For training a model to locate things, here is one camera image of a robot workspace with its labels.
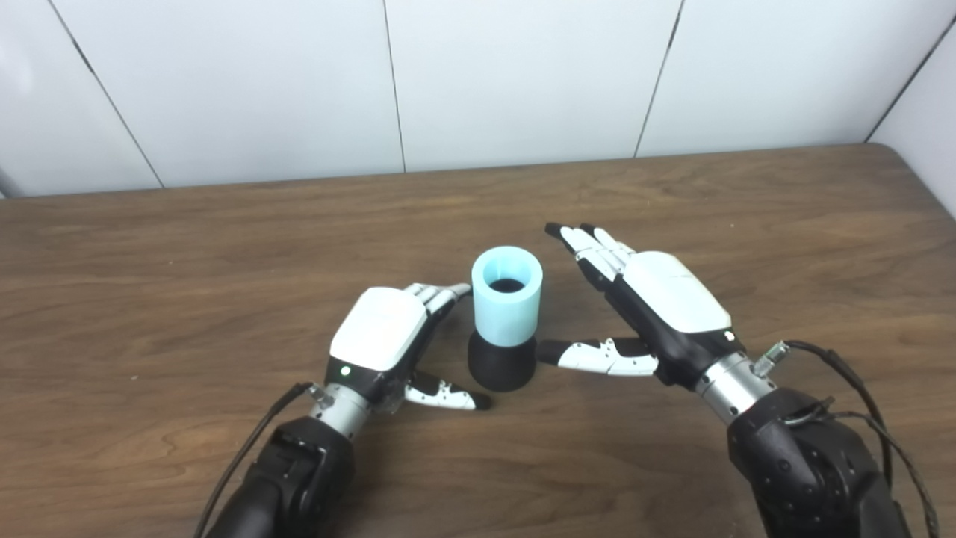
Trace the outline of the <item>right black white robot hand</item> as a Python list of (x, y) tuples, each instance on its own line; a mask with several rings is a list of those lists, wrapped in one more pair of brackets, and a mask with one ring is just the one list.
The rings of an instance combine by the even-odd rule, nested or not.
[(609, 376), (654, 375), (667, 386), (693, 391), (711, 365), (744, 353), (730, 313), (676, 256), (635, 251), (587, 223), (549, 223), (545, 231), (564, 244), (635, 336), (540, 341), (540, 363)]

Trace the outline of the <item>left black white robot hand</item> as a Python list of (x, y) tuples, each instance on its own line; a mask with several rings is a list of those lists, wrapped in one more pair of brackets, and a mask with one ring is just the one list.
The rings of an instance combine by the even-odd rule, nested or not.
[(396, 412), (404, 401), (488, 411), (488, 395), (419, 370), (440, 324), (471, 293), (467, 283), (369, 288), (332, 337), (324, 383), (351, 389), (374, 413)]

